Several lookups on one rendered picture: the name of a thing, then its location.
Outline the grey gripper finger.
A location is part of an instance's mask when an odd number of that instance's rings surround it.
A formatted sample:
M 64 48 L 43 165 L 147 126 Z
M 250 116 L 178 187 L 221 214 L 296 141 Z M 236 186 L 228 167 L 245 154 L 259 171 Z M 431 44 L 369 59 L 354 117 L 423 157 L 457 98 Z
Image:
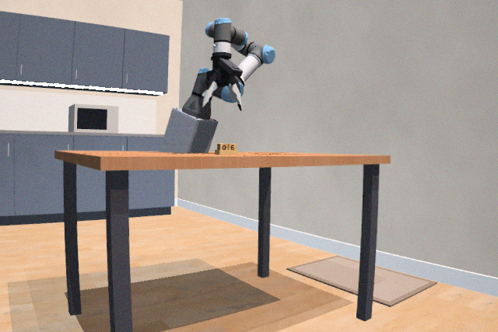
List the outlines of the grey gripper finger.
M 241 96 L 240 96 L 240 84 L 237 81 L 235 76 L 234 76 L 233 83 L 231 84 L 231 86 L 228 86 L 228 89 L 230 91 L 230 93 L 229 93 L 230 99 L 236 100 L 239 109 L 242 110 Z
M 205 107 L 205 105 L 209 102 L 209 98 L 212 96 L 212 92 L 217 89 L 216 82 L 218 81 L 217 78 L 217 73 L 214 72 L 213 76 L 209 78 L 208 82 L 208 87 L 205 92 L 203 92 L 202 96 L 204 97 L 203 103 L 202 103 L 202 108 Z

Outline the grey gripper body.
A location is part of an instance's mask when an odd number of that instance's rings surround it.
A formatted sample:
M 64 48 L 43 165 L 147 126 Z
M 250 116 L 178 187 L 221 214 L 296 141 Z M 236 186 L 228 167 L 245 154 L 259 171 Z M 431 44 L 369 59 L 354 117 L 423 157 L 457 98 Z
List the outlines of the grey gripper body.
M 217 64 L 219 58 L 231 59 L 231 55 L 231 53 L 227 52 L 216 52 L 212 54 L 212 70 L 206 72 L 206 85 L 208 85 L 209 78 L 213 76 L 214 72 L 217 73 L 217 87 L 224 87 L 225 85 L 229 86 L 231 83 L 233 83 L 234 77 L 232 75 L 229 75 L 220 65 Z M 229 58 L 227 56 L 229 56 Z

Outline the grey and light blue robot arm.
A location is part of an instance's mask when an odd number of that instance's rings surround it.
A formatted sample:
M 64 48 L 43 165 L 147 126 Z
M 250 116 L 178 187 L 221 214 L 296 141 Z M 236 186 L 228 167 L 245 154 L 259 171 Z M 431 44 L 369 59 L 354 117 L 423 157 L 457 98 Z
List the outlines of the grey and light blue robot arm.
M 231 60 L 225 58 L 219 58 L 217 62 L 217 64 L 226 72 L 236 77 L 240 84 L 240 96 L 242 96 L 244 94 L 244 82 L 257 68 L 261 67 L 263 63 L 270 64 L 274 61 L 275 50 L 273 47 L 248 40 L 247 33 L 231 26 L 230 19 L 219 18 L 216 19 L 214 23 L 209 23 L 205 28 L 206 35 L 214 38 L 213 53 L 230 53 L 230 47 L 233 47 L 235 51 L 246 56 L 238 67 Z M 206 72 L 210 70 L 212 69 L 199 69 L 192 94 L 182 108 L 184 113 L 204 120 L 209 120 L 211 117 L 212 96 L 220 98 L 225 102 L 236 102 L 236 100 L 230 99 L 228 86 L 221 88 L 217 87 L 217 89 L 212 92 L 209 102 L 202 108 L 202 94 L 208 87 L 206 85 Z

